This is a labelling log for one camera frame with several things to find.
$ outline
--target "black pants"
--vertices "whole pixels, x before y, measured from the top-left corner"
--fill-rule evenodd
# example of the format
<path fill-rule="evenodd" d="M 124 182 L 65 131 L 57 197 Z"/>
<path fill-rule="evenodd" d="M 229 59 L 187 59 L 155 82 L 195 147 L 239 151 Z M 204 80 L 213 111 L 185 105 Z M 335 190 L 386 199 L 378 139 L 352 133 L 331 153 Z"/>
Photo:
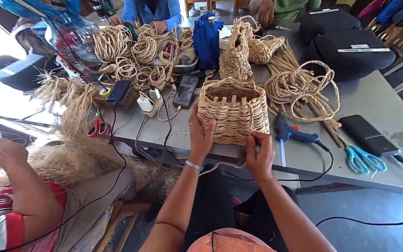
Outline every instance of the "black pants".
<path fill-rule="evenodd" d="M 212 167 L 212 164 L 205 165 L 203 171 Z M 290 188 L 283 187 L 298 204 L 295 193 Z M 245 226 L 239 226 L 235 211 L 250 216 Z M 216 169 L 198 179 L 191 219 L 184 237 L 184 251 L 198 238 L 224 227 L 241 229 L 278 252 L 288 252 L 262 191 L 255 192 L 247 201 L 233 208 L 227 180 L 220 169 Z"/>

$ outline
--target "green shirt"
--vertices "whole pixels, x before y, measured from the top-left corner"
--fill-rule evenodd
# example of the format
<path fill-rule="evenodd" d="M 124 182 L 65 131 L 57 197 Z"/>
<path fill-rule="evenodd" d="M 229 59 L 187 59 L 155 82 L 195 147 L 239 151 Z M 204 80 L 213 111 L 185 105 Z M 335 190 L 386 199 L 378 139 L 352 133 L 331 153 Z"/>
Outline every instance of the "green shirt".
<path fill-rule="evenodd" d="M 276 23 L 291 23 L 305 5 L 309 9 L 320 8 L 321 0 L 274 0 L 274 18 Z"/>

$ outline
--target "metal table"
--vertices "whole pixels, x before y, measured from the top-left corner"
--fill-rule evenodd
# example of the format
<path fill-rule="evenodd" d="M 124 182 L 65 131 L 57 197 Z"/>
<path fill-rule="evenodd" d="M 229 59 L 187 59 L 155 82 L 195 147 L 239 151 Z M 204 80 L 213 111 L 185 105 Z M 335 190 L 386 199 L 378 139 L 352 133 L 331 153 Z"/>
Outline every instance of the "metal table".
<path fill-rule="evenodd" d="M 297 36 L 299 25 L 289 24 L 292 31 L 270 31 L 270 34 L 283 35 L 289 39 L 290 45 L 296 56 L 300 58 L 305 45 Z M 266 66 L 252 66 L 256 82 L 263 83 L 270 77 L 270 72 Z M 335 119 L 341 117 L 360 114 L 368 120 L 376 129 L 382 132 L 389 140 L 402 150 L 403 156 L 403 101 L 396 94 L 389 83 L 384 79 L 379 71 L 375 71 L 369 76 L 355 82 L 339 83 L 341 109 Z M 333 88 L 328 85 L 322 91 L 326 97 L 333 98 Z M 176 107 L 170 105 L 170 116 L 176 112 Z M 192 109 L 182 109 L 179 114 L 171 119 L 172 132 L 167 141 L 167 146 L 177 153 L 190 152 L 190 138 L 188 118 Z M 116 109 L 117 120 L 114 127 L 114 137 L 116 140 L 134 146 L 137 131 L 143 115 L 141 109 L 135 103 L 131 108 Z M 305 106 L 303 113 L 309 116 L 309 110 Z M 113 109 L 104 108 L 104 119 L 107 122 L 113 121 Z M 274 115 L 269 113 L 270 122 L 274 120 Z M 161 118 L 165 118 L 165 112 L 161 111 Z M 290 122 L 291 125 L 300 125 L 300 130 L 306 133 L 316 133 L 320 140 L 331 149 L 334 155 L 334 166 L 332 170 L 321 178 L 322 181 L 340 182 L 354 186 L 378 188 L 393 192 L 403 193 L 403 166 L 399 165 L 394 158 L 383 158 L 388 166 L 388 171 L 379 172 L 375 175 L 360 175 L 352 172 L 347 164 L 346 152 L 338 148 L 326 129 L 318 122 L 298 123 Z M 157 117 L 149 118 L 144 125 L 142 134 L 138 140 L 138 145 L 164 149 L 163 142 L 169 130 L 168 122 L 161 122 Z M 289 139 L 285 143 L 287 167 L 280 166 L 279 142 L 273 141 L 276 152 L 273 169 L 288 173 L 316 177 L 330 165 L 330 156 L 327 152 L 314 144 L 306 144 L 297 140 Z M 214 144 L 209 158 L 219 161 L 229 161 L 241 163 L 245 159 L 245 148 L 236 145 Z"/>

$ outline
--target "bracelet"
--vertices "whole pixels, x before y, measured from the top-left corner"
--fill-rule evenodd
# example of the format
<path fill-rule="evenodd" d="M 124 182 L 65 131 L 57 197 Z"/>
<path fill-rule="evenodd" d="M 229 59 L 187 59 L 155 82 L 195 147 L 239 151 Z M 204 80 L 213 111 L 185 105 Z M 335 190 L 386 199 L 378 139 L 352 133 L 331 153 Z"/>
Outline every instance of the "bracelet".
<path fill-rule="evenodd" d="M 196 164 L 190 162 L 189 160 L 186 160 L 186 164 L 189 165 L 192 168 L 195 168 L 195 169 L 199 170 L 199 171 L 203 170 L 203 166 L 196 165 Z"/>

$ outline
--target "person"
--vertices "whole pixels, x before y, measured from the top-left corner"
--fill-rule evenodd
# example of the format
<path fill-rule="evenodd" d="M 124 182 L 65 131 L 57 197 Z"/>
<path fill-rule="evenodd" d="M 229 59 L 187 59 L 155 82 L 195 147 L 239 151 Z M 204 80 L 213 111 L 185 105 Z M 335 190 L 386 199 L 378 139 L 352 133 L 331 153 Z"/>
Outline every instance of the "person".
<path fill-rule="evenodd" d="M 321 0 L 251 0 L 250 14 L 257 18 L 264 27 L 274 23 L 291 23 L 298 17 L 301 9 L 320 8 Z"/>
<path fill-rule="evenodd" d="M 127 21 L 133 23 L 138 11 L 144 24 L 151 25 L 157 34 L 168 32 L 181 24 L 178 0 L 124 0 L 122 15 L 111 16 L 111 24 L 120 25 Z"/>
<path fill-rule="evenodd" d="M 0 186 L 0 250 L 31 242 L 52 231 L 82 206 L 106 194 L 119 175 L 118 183 L 108 195 L 84 208 L 61 228 L 12 250 L 69 251 L 113 201 L 129 200 L 135 195 L 133 176 L 126 169 L 121 174 L 117 170 L 86 180 L 67 190 L 57 183 L 42 181 L 27 162 L 27 156 L 21 144 L 0 138 L 0 166 L 10 181 L 10 185 Z"/>
<path fill-rule="evenodd" d="M 211 119 L 204 132 L 197 107 L 189 118 L 188 161 L 202 165 L 211 150 L 216 121 Z M 200 171 L 186 164 L 139 251 L 335 252 L 299 209 L 294 192 L 273 176 L 271 139 L 259 132 L 248 136 L 246 163 L 261 189 L 235 208 L 219 169 L 199 177 Z M 205 165 L 203 171 L 212 168 Z M 245 226 L 239 226 L 235 210 L 249 215 Z"/>

